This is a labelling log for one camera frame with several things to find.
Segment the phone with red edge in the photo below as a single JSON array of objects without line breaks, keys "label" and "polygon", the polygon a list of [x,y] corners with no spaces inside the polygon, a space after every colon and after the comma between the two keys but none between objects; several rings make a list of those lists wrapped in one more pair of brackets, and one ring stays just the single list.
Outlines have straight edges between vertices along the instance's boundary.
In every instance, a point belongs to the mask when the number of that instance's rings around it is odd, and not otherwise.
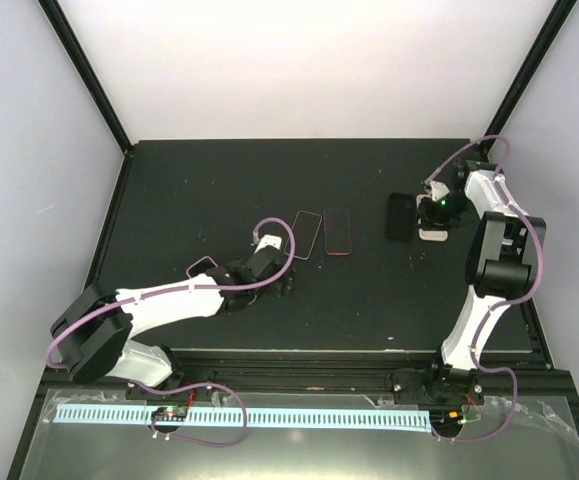
[{"label": "phone with red edge", "polygon": [[346,209],[324,211],[325,253],[329,256],[347,256],[352,251],[350,213]]}]

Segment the black phone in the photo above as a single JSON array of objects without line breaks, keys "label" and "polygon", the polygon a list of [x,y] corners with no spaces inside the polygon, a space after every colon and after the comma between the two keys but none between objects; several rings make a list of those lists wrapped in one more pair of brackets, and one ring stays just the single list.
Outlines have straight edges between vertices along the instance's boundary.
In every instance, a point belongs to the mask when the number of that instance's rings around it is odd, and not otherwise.
[{"label": "black phone", "polygon": [[308,260],[311,257],[321,225],[320,214],[308,211],[297,212],[291,227],[295,240],[295,259]]}]

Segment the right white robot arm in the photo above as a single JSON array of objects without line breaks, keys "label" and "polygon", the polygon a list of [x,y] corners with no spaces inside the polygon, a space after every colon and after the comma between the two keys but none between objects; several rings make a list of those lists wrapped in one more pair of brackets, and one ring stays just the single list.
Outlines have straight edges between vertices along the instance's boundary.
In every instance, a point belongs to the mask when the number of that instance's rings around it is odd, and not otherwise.
[{"label": "right white robot arm", "polygon": [[449,185],[430,178],[416,199],[418,233],[426,241],[447,240],[469,207],[479,219],[465,264],[466,299],[423,379],[426,396],[438,405],[473,392],[494,327],[512,305],[533,297],[543,275],[546,233],[545,220],[513,198],[499,165],[459,159],[452,168]]}]

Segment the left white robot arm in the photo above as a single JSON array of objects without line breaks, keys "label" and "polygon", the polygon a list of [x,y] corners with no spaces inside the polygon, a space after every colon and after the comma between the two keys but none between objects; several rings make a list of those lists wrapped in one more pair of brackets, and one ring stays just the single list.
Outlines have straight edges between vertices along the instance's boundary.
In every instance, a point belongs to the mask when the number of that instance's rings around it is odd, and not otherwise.
[{"label": "left white robot arm", "polygon": [[46,365],[67,371],[76,384],[115,377],[148,386],[162,399],[174,398],[184,376],[173,354],[135,338],[183,320],[242,311],[269,290],[286,295],[292,290],[293,259],[292,251],[267,245],[246,260],[168,285],[111,294],[93,284],[51,326]]}]

